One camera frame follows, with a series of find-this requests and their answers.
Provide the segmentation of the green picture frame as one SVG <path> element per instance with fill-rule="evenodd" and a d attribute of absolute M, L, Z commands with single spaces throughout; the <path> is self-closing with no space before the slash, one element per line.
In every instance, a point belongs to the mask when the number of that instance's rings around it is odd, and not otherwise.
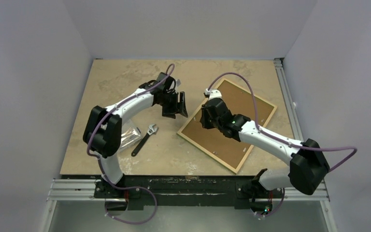
<path fill-rule="evenodd" d="M 223 79 L 214 86 L 222 94 L 222 103 L 209 104 L 209 112 L 202 113 L 198 107 L 177 134 L 210 156 L 233 173 L 237 174 L 253 149 L 253 145 L 239 141 L 242 125 L 258 118 L 265 127 L 274 115 L 277 106 L 261 97 L 252 97 L 249 90 Z M 205 129 L 200 119 L 214 117 L 214 127 Z"/>

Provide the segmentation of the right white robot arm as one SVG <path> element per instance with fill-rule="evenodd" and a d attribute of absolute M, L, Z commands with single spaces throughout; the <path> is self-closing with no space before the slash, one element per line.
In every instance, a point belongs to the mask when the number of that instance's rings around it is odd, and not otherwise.
<path fill-rule="evenodd" d="M 330 166 L 319 144 L 279 135 L 241 114 L 232 114 L 221 98 L 208 100 L 201 107 L 202 127 L 218 129 L 225 137 L 254 145 L 283 161 L 287 168 L 261 171 L 252 183 L 252 191 L 263 197 L 277 188 L 295 188 L 312 195 L 328 174 Z"/>

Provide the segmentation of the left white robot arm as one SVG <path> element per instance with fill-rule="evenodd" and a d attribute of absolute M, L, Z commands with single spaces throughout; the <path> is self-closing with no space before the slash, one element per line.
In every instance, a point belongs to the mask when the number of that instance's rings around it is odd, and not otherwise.
<path fill-rule="evenodd" d="M 83 141 L 87 144 L 88 155 L 98 160 L 103 179 L 108 182 L 106 192 L 114 198 L 122 196 L 125 191 L 125 185 L 120 181 L 124 174 L 117 159 L 122 126 L 141 111 L 156 104 L 162 107 L 163 117 L 188 116 L 185 93 L 178 92 L 176 80 L 164 72 L 156 80 L 141 84 L 118 103 L 108 107 L 95 106 L 90 112 Z"/>

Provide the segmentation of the black adjustable wrench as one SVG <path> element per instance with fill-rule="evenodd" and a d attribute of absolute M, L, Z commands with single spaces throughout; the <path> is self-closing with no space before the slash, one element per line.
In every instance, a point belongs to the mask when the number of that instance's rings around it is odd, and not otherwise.
<path fill-rule="evenodd" d="M 146 135 L 140 140 L 137 146 L 133 149 L 131 156 L 132 157 L 137 156 L 141 148 L 144 146 L 144 144 L 149 139 L 149 137 L 153 134 L 156 134 L 157 131 L 158 131 L 158 126 L 156 124 L 149 125 Z"/>

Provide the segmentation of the clear plastic organizer box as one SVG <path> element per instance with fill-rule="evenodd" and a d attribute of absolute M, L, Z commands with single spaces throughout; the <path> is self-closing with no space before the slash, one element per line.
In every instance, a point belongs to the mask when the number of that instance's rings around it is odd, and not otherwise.
<path fill-rule="evenodd" d="M 118 149 L 118 153 L 123 150 L 132 147 L 142 139 L 142 132 L 139 127 L 132 121 L 128 120 L 122 126 L 121 143 Z"/>

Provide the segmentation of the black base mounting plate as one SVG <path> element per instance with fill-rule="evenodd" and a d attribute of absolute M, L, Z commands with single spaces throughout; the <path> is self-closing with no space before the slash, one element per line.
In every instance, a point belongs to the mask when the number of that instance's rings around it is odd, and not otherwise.
<path fill-rule="evenodd" d="M 254 184 L 254 176 L 126 175 L 113 188 L 99 175 L 67 175 L 61 179 L 94 180 L 96 201 L 111 211 L 143 210 L 146 206 L 207 206 L 270 212 L 283 195 Z"/>

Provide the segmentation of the front aluminium rail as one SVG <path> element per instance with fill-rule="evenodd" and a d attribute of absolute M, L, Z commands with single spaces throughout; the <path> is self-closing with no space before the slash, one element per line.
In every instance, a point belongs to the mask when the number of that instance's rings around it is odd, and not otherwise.
<path fill-rule="evenodd" d="M 48 201 L 95 201 L 94 180 L 55 179 L 47 195 Z M 285 189 L 286 201 L 329 201 L 328 192 L 322 183 L 313 195 L 305 195 L 294 188 Z"/>

